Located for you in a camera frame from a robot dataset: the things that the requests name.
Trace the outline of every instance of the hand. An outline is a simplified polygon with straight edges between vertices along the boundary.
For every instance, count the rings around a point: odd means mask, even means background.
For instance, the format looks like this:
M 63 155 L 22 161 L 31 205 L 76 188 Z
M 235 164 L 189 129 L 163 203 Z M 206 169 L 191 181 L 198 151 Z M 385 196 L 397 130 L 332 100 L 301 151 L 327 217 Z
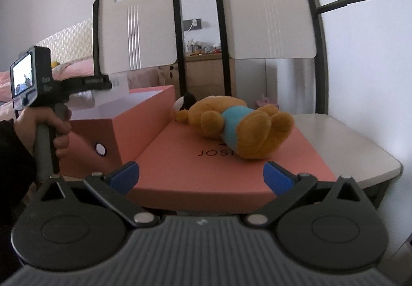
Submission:
M 63 158 L 67 155 L 67 147 L 69 146 L 68 134 L 71 131 L 69 123 L 71 116 L 72 112 L 67 110 L 65 121 L 62 121 L 49 107 L 29 107 L 24 109 L 17 121 L 14 122 L 14 131 L 24 147 L 32 154 L 37 125 L 45 123 L 56 128 L 56 132 L 61 136 L 56 137 L 53 144 L 56 148 L 56 156 Z

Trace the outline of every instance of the yellow toy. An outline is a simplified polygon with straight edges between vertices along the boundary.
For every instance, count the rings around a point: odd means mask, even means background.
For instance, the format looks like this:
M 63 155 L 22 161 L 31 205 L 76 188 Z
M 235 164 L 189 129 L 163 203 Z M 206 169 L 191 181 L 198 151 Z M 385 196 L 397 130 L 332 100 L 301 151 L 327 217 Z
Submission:
M 175 111 L 176 121 L 189 124 L 207 138 L 223 139 L 245 159 L 269 157 L 294 125 L 293 117 L 275 105 L 253 110 L 243 100 L 230 96 L 207 97 L 189 109 L 183 108 Z

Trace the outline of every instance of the device handle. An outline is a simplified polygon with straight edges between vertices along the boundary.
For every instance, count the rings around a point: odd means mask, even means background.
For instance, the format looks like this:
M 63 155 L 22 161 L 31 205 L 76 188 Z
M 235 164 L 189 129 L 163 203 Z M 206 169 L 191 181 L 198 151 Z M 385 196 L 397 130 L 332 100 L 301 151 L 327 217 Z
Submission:
M 63 103 L 50 106 L 60 119 L 64 120 L 67 107 Z M 47 124 L 39 124 L 36 128 L 36 139 L 34 141 L 34 157 L 36 159 L 37 182 L 45 182 L 51 175 L 60 172 L 56 148 L 53 140 L 56 137 L 56 129 Z

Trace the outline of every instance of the white table top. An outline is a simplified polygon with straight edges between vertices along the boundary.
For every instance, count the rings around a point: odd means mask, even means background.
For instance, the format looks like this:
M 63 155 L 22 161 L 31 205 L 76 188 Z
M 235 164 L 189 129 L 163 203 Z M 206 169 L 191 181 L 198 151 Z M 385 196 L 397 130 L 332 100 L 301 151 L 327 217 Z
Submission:
M 385 150 L 328 115 L 294 115 L 295 124 L 336 177 L 352 176 L 366 188 L 401 173 L 401 164 Z

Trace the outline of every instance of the pink box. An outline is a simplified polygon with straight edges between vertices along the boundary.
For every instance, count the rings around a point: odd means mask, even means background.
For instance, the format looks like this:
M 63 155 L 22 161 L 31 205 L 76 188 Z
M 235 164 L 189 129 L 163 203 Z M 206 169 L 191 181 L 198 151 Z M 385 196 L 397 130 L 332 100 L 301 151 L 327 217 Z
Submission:
M 263 181 L 263 166 L 269 160 L 294 174 L 336 180 L 296 127 L 269 159 L 246 160 L 222 141 L 208 140 L 188 125 L 170 122 L 137 158 L 140 178 L 128 197 L 150 208 L 250 213 L 276 197 Z
M 130 90 L 111 103 L 73 112 L 69 155 L 60 161 L 60 174 L 84 178 L 134 161 L 170 123 L 174 102 L 174 87 L 160 86 Z M 98 143 L 105 156 L 97 154 Z

